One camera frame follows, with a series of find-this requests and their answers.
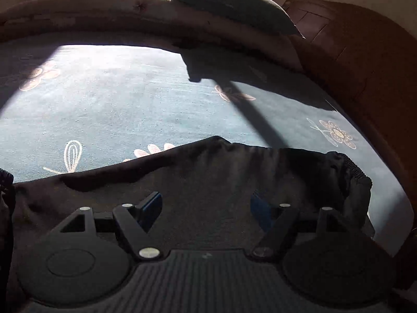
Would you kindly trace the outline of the black track pants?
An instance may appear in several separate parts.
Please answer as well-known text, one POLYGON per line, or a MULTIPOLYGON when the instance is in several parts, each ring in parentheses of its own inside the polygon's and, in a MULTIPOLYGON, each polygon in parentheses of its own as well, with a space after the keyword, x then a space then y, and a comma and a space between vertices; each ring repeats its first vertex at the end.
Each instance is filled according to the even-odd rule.
POLYGON ((306 213, 335 208, 357 227, 367 219, 372 182, 345 154, 262 148, 219 136, 86 172, 11 184, 1 178, 1 299, 18 299, 16 264, 23 249, 82 206, 109 211, 163 196, 151 234, 163 250, 250 248, 259 229, 249 219, 253 193, 306 213))

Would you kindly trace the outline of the blue floral bed sheet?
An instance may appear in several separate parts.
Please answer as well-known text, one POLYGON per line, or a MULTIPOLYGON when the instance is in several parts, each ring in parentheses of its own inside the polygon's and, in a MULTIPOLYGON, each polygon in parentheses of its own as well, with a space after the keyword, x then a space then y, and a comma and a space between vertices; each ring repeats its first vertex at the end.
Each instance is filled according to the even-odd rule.
POLYGON ((414 212, 381 155, 304 74, 232 47, 129 33, 1 44, 1 166, 17 182, 92 170, 212 136, 346 154, 372 180, 375 240, 399 251, 414 212))

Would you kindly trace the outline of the wooden headboard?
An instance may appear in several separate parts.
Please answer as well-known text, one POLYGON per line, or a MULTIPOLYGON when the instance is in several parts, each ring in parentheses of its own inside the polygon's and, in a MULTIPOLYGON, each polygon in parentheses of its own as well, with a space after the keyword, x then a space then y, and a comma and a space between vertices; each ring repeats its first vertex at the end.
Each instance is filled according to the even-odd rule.
POLYGON ((303 69, 359 126, 416 204, 416 38, 375 11, 286 0, 303 69))

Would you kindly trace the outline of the pink floral quilt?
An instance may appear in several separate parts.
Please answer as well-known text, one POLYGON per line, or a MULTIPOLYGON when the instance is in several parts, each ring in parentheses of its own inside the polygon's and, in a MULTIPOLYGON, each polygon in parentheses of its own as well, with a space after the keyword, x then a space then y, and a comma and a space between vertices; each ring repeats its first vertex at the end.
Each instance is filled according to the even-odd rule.
POLYGON ((64 31, 131 31, 230 43, 302 68, 291 38, 201 11, 176 0, 30 0, 1 12, 1 41, 64 31))

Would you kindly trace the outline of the blue floral pillow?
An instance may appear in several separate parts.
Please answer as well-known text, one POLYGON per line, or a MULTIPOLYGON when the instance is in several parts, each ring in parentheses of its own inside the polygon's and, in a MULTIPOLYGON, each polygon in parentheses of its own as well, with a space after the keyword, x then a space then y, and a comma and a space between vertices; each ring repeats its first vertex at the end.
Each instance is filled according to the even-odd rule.
POLYGON ((267 33, 298 35, 289 15, 273 0, 178 0, 196 9, 244 23, 267 33))

